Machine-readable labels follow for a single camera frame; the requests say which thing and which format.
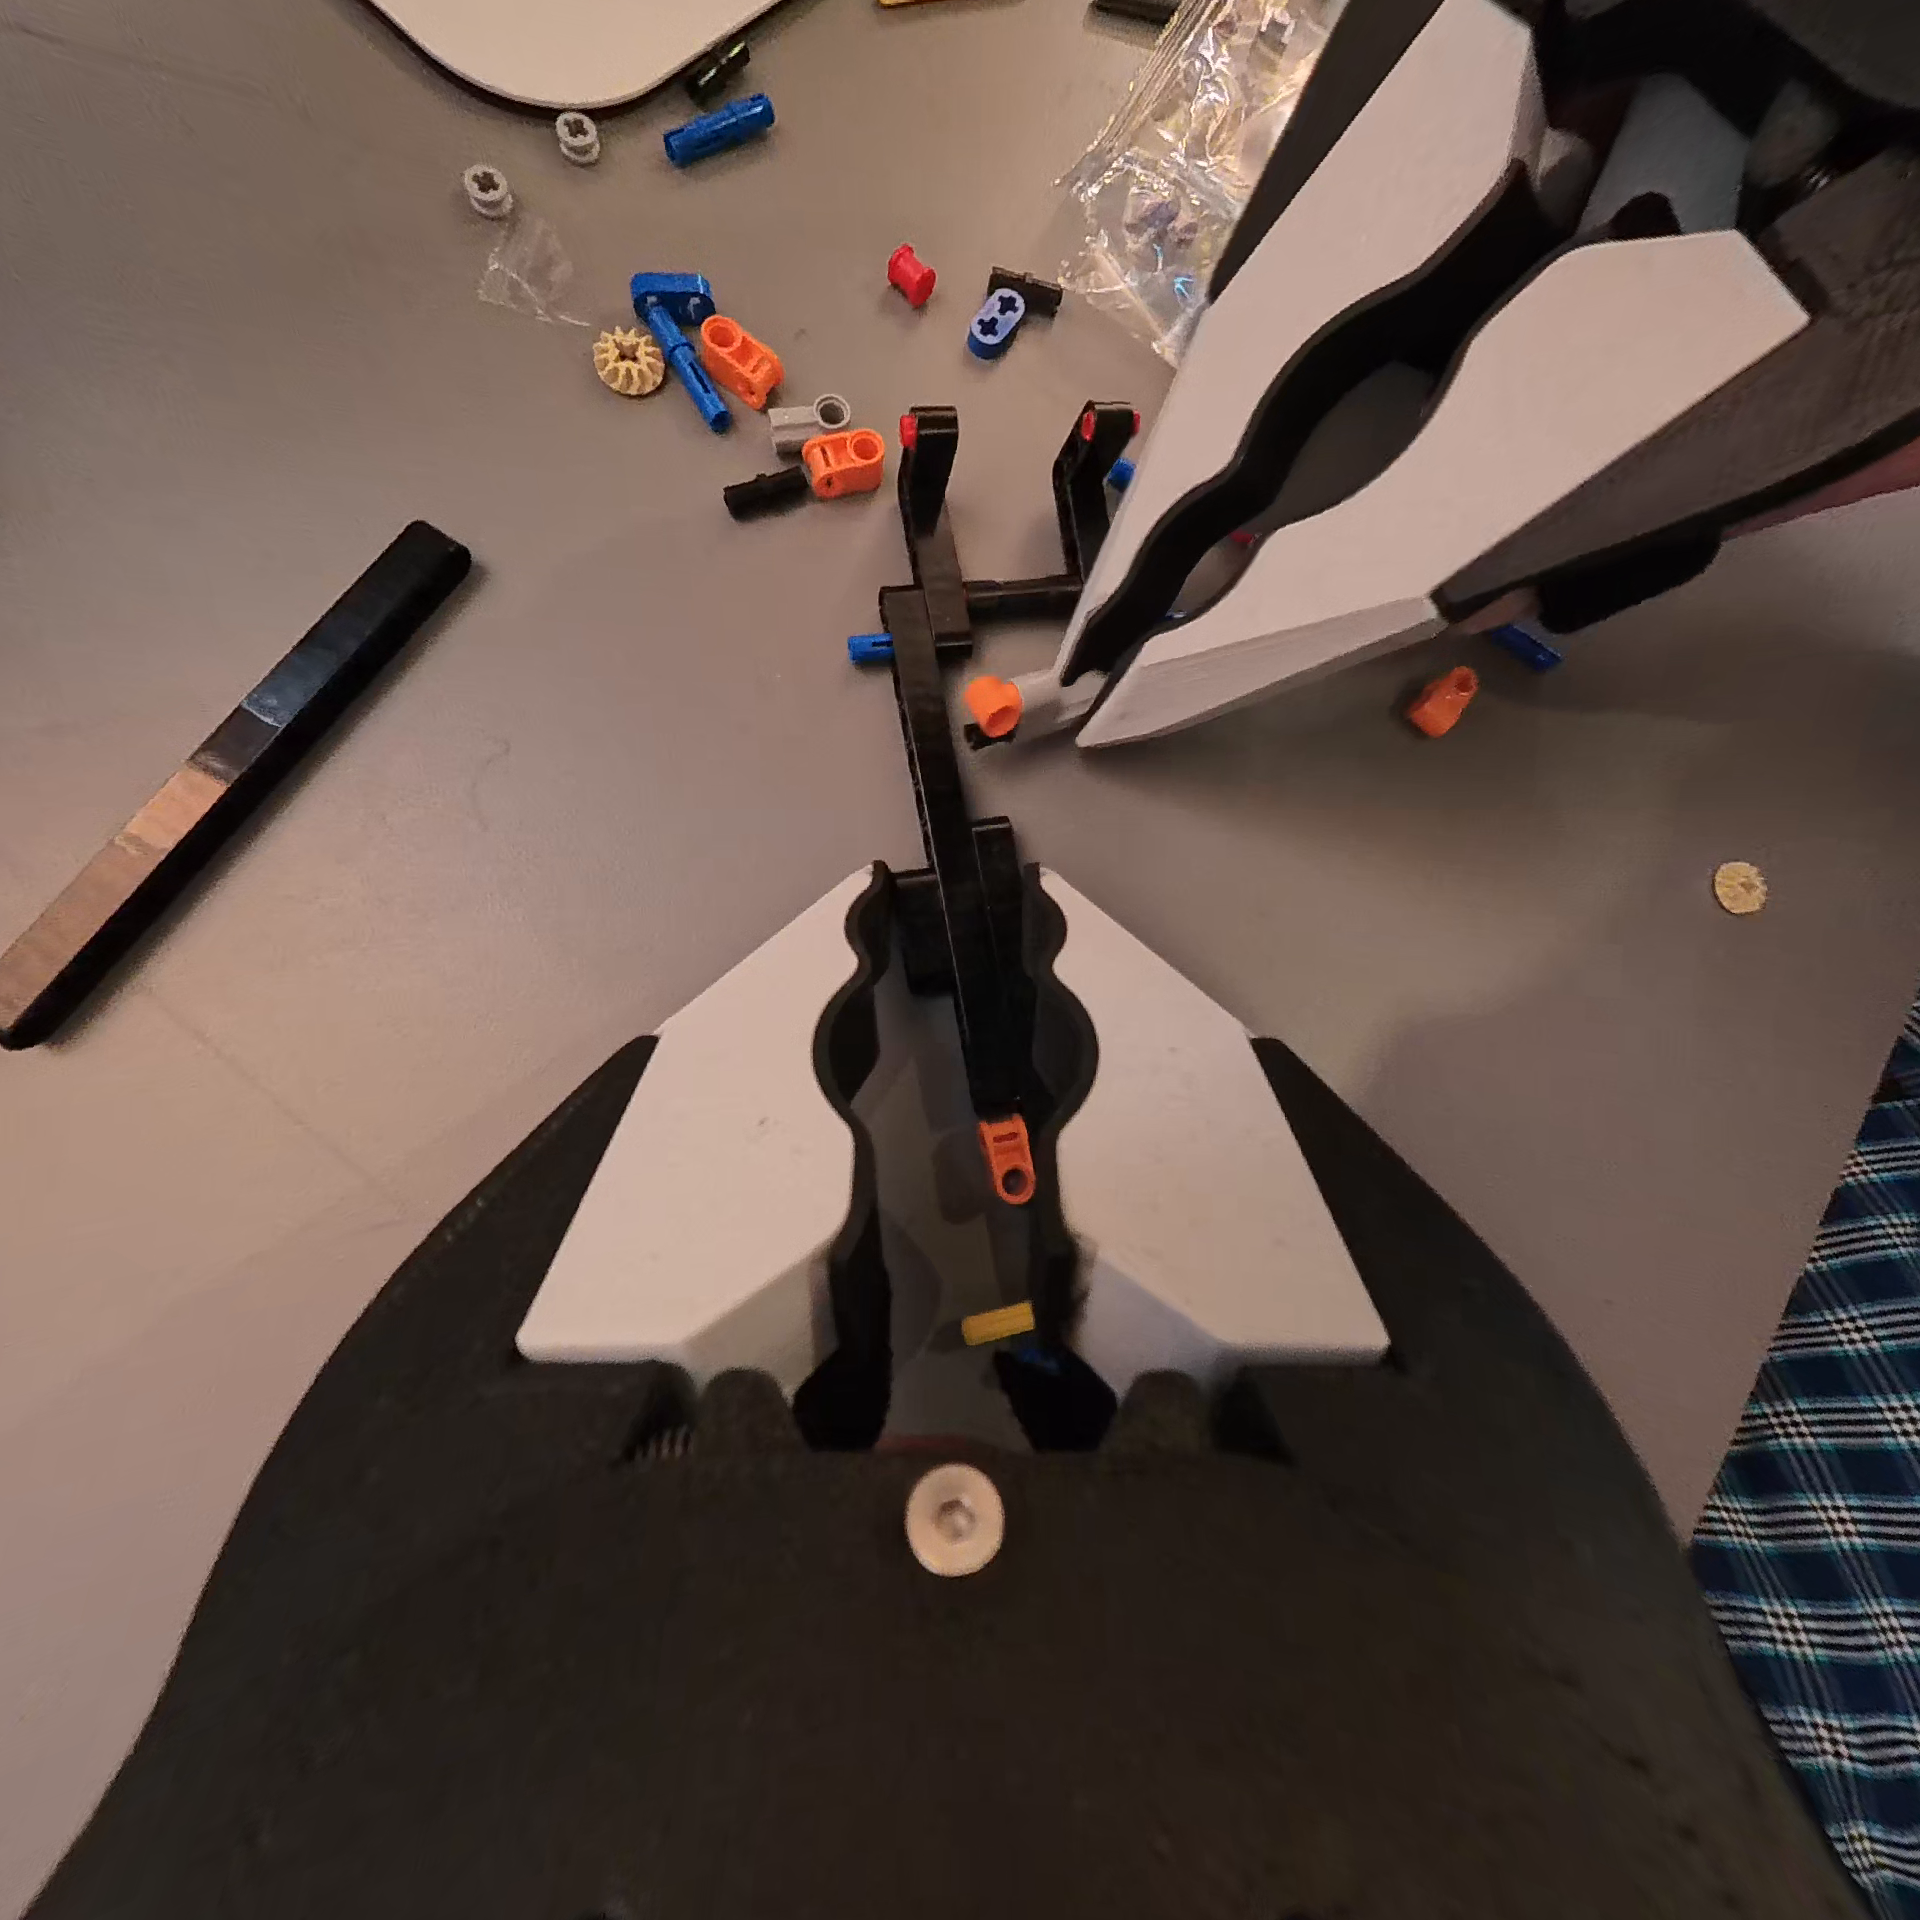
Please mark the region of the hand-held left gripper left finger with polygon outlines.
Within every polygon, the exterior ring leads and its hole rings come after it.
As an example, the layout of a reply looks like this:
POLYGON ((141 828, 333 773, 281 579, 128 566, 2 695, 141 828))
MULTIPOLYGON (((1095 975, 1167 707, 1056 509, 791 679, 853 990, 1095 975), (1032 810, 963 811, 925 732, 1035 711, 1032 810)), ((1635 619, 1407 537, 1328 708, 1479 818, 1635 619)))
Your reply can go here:
POLYGON ((893 1294, 873 1137, 895 878, 834 884, 653 1034, 517 1331, 530 1363, 757 1371, 816 1450, 871 1450, 893 1294))

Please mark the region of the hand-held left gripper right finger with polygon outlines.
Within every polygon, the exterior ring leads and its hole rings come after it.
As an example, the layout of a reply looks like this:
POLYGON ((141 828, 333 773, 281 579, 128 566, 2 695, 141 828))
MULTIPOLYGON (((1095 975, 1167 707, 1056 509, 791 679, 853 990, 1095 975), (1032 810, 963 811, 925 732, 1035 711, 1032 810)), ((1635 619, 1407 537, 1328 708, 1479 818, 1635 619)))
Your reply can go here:
POLYGON ((1038 1452, 1093 1452, 1150 1375, 1211 1409, 1263 1367, 1389 1334, 1255 1036, 1042 866, 1022 876, 1031 1334, 997 1382, 1038 1452))

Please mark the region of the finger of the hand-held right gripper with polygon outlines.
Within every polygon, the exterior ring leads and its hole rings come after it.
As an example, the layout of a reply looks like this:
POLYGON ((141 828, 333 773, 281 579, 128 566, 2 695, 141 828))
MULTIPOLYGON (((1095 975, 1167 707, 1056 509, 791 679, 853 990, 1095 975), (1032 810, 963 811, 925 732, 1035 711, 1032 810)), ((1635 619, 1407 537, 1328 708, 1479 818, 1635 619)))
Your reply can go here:
POLYGON ((1342 6, 1216 263, 1071 614, 1063 684, 1110 670, 1211 545, 1278 498, 1317 419, 1381 353, 1370 314, 1503 193, 1543 122, 1514 5, 1342 6))
POLYGON ((1578 247, 1471 335, 1366 486, 1269 534, 1110 676, 1075 746, 1174 734, 1437 635, 1437 593, 1807 325, 1736 230, 1578 247))

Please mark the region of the grey orange lego connector assembly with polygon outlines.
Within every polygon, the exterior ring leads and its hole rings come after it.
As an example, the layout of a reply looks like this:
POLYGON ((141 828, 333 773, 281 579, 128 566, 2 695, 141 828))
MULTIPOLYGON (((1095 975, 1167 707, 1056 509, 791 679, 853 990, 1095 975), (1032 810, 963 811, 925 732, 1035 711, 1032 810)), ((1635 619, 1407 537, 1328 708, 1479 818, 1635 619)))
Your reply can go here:
POLYGON ((982 751, 1075 729, 1098 692, 1098 676, 1063 684, 1054 670, 1013 679, 979 674, 963 685, 963 740, 982 751))

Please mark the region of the black lego beam assembly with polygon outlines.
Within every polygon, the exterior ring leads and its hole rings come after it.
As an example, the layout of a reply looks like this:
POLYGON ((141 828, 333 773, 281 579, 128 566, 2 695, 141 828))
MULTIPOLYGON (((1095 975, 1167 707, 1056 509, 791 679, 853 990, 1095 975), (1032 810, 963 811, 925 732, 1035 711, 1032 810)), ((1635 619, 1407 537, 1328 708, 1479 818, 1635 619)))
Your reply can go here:
POLYGON ((1008 818, 973 813, 960 739, 985 740, 986 726, 952 717, 945 670, 971 658, 979 627, 1071 613, 1110 526, 1107 473, 1139 420, 1122 401, 1083 404, 1049 476, 1063 571, 1016 583, 963 577, 945 505, 957 426, 947 404, 901 419, 895 494, 910 583, 879 593, 879 625, 923 862, 895 883, 895 929, 906 987, 950 1004, 977 1154, 993 1204, 1023 1219, 1023 1295, 1035 1341, 1057 1367, 1086 1299, 1057 1147, 1093 1090, 1097 1036, 1054 972, 1067 923, 1040 866, 1022 859, 1008 818))

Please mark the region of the long blue lego pin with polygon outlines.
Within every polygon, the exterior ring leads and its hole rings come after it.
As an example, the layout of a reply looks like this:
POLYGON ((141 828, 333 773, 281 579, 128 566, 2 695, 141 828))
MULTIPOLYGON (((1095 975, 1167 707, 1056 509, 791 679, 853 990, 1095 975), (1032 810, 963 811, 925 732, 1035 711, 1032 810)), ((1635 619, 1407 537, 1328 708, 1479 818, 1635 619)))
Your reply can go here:
POLYGON ((662 156, 687 169, 697 163, 741 151, 776 126, 776 110, 768 93, 753 91, 727 106, 699 113, 662 132, 662 156))

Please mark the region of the blue T-shaped lego piece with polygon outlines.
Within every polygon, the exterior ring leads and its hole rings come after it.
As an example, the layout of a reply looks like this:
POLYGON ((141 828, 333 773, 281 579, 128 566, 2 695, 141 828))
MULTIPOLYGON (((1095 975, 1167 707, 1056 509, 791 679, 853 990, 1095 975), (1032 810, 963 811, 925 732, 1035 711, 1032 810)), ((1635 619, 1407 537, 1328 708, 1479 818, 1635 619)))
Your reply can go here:
POLYGON ((713 435, 727 435, 728 404, 699 355, 702 325, 714 316, 707 279, 694 273, 637 273, 631 276, 631 306, 702 420, 713 435))

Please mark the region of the small clear plastic bag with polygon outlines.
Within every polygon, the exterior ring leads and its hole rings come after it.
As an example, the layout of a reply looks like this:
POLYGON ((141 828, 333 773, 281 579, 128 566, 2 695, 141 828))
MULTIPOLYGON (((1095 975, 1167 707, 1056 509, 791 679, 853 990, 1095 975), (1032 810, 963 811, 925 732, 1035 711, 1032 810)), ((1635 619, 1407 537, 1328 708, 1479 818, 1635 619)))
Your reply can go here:
POLYGON ((1061 283, 1176 367, 1342 3, 1184 3, 1061 179, 1061 283))

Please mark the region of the blue connector with black pin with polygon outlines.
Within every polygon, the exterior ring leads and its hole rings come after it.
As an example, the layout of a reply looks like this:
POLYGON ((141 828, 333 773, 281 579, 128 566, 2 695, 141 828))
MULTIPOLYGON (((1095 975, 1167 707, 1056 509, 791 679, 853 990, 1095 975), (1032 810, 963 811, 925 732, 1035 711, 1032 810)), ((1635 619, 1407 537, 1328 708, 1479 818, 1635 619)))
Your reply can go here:
POLYGON ((977 363, 999 361, 1032 319, 1054 319, 1064 302, 1064 287, 1022 270, 993 265, 986 292, 967 325, 967 355, 977 363))

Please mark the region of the orange connector with black pin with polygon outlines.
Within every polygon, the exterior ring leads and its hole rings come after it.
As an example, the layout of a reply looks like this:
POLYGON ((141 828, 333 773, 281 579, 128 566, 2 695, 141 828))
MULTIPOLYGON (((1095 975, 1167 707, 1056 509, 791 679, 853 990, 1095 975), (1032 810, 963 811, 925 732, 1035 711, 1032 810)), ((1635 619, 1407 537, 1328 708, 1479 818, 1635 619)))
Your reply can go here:
POLYGON ((753 521, 786 511, 805 498, 873 494, 879 489, 885 454, 886 441, 871 428, 816 435, 799 446, 797 460, 725 486, 721 500, 733 521, 753 521))

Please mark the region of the black flat bar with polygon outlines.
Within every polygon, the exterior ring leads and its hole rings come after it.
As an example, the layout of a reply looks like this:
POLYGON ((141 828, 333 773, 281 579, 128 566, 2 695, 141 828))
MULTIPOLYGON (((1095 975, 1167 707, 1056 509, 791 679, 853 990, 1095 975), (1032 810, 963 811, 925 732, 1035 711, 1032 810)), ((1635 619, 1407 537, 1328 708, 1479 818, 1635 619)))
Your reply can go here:
POLYGON ((471 549, 409 521, 2 957, 2 1045, 53 1041, 466 583, 471 549))

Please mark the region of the clear plastic scrap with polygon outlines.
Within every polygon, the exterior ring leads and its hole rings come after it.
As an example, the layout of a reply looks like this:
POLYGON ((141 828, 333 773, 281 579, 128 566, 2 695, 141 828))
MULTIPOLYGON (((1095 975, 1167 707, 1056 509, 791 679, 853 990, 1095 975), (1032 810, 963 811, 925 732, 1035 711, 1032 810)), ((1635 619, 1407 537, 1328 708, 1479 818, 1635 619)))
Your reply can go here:
POLYGON ((584 329, 574 309, 574 265, 558 229, 537 212, 519 212, 495 234, 475 283, 480 305, 544 325, 584 329))

